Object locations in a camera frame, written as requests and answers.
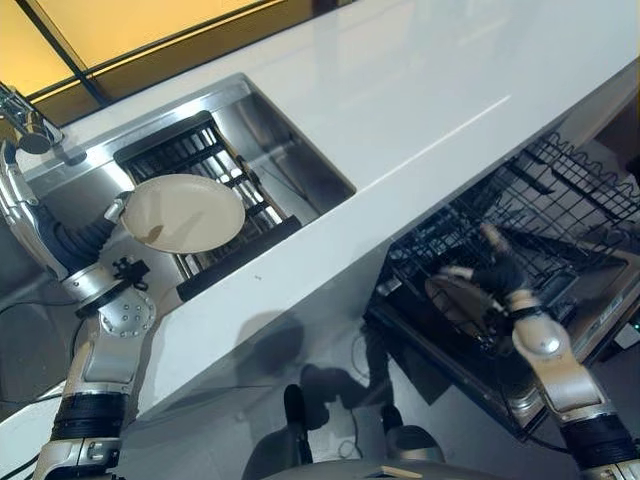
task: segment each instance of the kitchen faucet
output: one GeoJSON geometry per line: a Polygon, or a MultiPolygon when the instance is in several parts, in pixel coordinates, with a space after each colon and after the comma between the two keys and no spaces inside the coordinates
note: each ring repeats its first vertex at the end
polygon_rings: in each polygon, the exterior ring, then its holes
{"type": "Polygon", "coordinates": [[[2,82],[0,82],[0,115],[13,127],[18,148],[27,153],[46,153],[64,138],[62,131],[15,87],[2,82]]]}

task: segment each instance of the cable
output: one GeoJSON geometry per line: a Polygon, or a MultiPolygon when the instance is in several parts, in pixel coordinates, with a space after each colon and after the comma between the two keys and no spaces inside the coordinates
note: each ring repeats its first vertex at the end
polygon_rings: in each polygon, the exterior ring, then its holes
{"type": "Polygon", "coordinates": [[[553,444],[551,444],[549,442],[546,442],[546,441],[534,436],[531,431],[527,430],[526,428],[522,428],[520,426],[520,423],[518,422],[518,419],[513,414],[513,410],[511,410],[511,405],[509,405],[509,400],[507,399],[507,395],[506,395],[506,393],[504,391],[504,384],[502,383],[502,380],[500,379],[500,371],[498,369],[498,361],[497,360],[494,360],[493,367],[494,367],[494,370],[495,370],[496,382],[498,383],[498,390],[500,392],[500,398],[502,399],[502,403],[504,404],[504,407],[507,410],[507,414],[509,415],[509,419],[511,420],[511,423],[513,423],[513,425],[516,428],[518,428],[520,433],[522,433],[522,435],[524,436],[524,438],[521,440],[522,443],[525,443],[525,442],[530,440],[530,441],[532,441],[533,443],[535,443],[536,445],[538,445],[540,447],[544,447],[544,448],[552,450],[554,452],[564,453],[566,455],[571,455],[571,452],[569,451],[569,449],[567,449],[565,447],[559,447],[557,445],[553,445],[553,444]]]}
{"type": "Polygon", "coordinates": [[[11,470],[9,473],[7,473],[6,475],[4,475],[2,478],[0,478],[0,480],[9,480],[10,478],[15,477],[17,474],[19,474],[20,472],[23,472],[24,470],[26,470],[27,468],[29,468],[31,465],[33,465],[34,463],[36,463],[38,461],[38,456],[36,455],[35,457],[33,457],[31,460],[29,460],[26,463],[23,463],[22,465],[20,465],[19,467],[14,468],[13,470],[11,470]]]}
{"type": "Polygon", "coordinates": [[[69,365],[73,363],[73,357],[76,354],[76,342],[78,341],[78,334],[80,333],[80,330],[82,330],[82,326],[85,324],[88,318],[90,317],[85,317],[80,320],[78,322],[78,325],[76,325],[76,328],[74,328],[73,330],[73,335],[71,335],[71,344],[69,345],[69,365]]]}
{"type": "Polygon", "coordinates": [[[340,459],[345,460],[349,458],[355,451],[358,453],[360,460],[362,460],[364,458],[364,455],[362,454],[362,450],[360,450],[360,447],[358,446],[358,438],[360,437],[358,422],[356,421],[356,416],[353,414],[353,410],[349,410],[349,414],[351,415],[351,420],[353,421],[353,440],[343,440],[340,443],[340,446],[338,446],[338,456],[340,457],[340,459]],[[342,447],[349,443],[353,445],[353,448],[349,451],[349,453],[342,453],[342,447]]]}
{"type": "Polygon", "coordinates": [[[44,397],[35,398],[33,400],[5,400],[0,399],[0,405],[15,405],[15,406],[26,406],[33,405],[34,403],[46,402],[49,400],[53,400],[54,398],[62,397],[61,393],[52,393],[51,395],[46,395],[44,397]]]}
{"type": "Polygon", "coordinates": [[[41,307],[69,307],[71,305],[75,305],[77,302],[40,302],[38,300],[26,300],[24,302],[16,302],[11,305],[7,305],[6,307],[0,309],[0,315],[2,315],[7,310],[11,310],[13,307],[17,307],[19,305],[39,305],[41,307]]]}
{"type": "MultiPolygon", "coordinates": [[[[40,302],[37,300],[26,300],[23,302],[12,303],[11,305],[7,305],[6,307],[0,309],[0,316],[5,313],[7,310],[12,309],[13,307],[17,307],[19,305],[39,305],[42,307],[68,307],[71,305],[75,305],[77,302],[40,302]]],[[[34,403],[46,402],[48,400],[52,400],[54,398],[60,398],[62,396],[61,393],[55,393],[52,395],[47,395],[45,397],[36,398],[33,400],[6,400],[0,398],[0,405],[10,405],[10,406],[26,406],[33,405],[34,403]]]]}
{"type": "Polygon", "coordinates": [[[355,337],[353,337],[353,340],[351,341],[351,366],[353,367],[353,369],[355,370],[355,372],[360,375],[363,379],[368,379],[369,378],[369,374],[365,373],[364,371],[360,370],[360,367],[358,367],[358,365],[356,365],[356,343],[358,342],[358,340],[364,340],[364,335],[363,334],[359,334],[356,335],[355,337]]]}

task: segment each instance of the dishwasher rack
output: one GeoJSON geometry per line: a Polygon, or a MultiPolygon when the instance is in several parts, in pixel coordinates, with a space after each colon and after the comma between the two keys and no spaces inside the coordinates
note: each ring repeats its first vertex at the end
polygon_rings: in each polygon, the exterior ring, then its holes
{"type": "Polygon", "coordinates": [[[161,175],[187,173],[211,178],[242,200],[245,223],[228,243],[206,252],[175,255],[185,278],[221,262],[282,224],[287,216],[260,186],[213,116],[200,112],[117,152],[116,162],[139,184],[161,175]]]}
{"type": "Polygon", "coordinates": [[[446,265],[489,267],[493,251],[479,227],[496,225],[589,365],[639,309],[640,250],[628,248],[639,244],[639,197],[633,180],[557,133],[538,138],[391,243],[364,318],[525,438],[545,410],[513,348],[512,323],[487,295],[437,274],[446,265]]]}
{"type": "MultiPolygon", "coordinates": [[[[420,300],[430,296],[447,314],[455,302],[444,290],[427,294],[425,280],[445,265],[490,266],[493,252],[478,228],[490,223],[563,321],[572,305],[556,300],[581,273],[616,261],[611,254],[632,235],[627,227],[638,216],[639,197],[634,184],[606,172],[557,133],[548,134],[395,241],[378,291],[402,284],[420,300]]],[[[473,336],[491,349],[501,334],[485,327],[473,336]]]]}

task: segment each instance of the silver robot arm segment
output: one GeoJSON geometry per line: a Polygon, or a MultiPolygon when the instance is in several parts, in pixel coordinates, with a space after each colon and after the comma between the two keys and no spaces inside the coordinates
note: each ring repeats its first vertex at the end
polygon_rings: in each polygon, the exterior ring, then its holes
{"type": "Polygon", "coordinates": [[[629,432],[598,382],[576,360],[564,327],[541,311],[531,312],[516,320],[512,338],[535,372],[582,478],[640,478],[640,460],[629,432]]]}
{"type": "Polygon", "coordinates": [[[0,209],[15,237],[79,302],[76,314],[97,328],[75,355],[50,441],[40,452],[34,478],[111,478],[120,431],[140,361],[142,343],[156,318],[155,305],[128,280],[100,263],[100,250],[126,205],[116,198],[80,230],[66,228],[27,185],[16,149],[0,145],[0,209]]]}

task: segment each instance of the plate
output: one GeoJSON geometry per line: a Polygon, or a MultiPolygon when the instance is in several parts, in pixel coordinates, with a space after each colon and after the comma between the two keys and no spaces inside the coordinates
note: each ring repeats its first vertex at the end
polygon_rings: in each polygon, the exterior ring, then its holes
{"type": "Polygon", "coordinates": [[[120,217],[141,243],[169,253],[198,253],[224,245],[244,224],[238,196],[215,180],[175,174],[136,186],[120,217]]]}

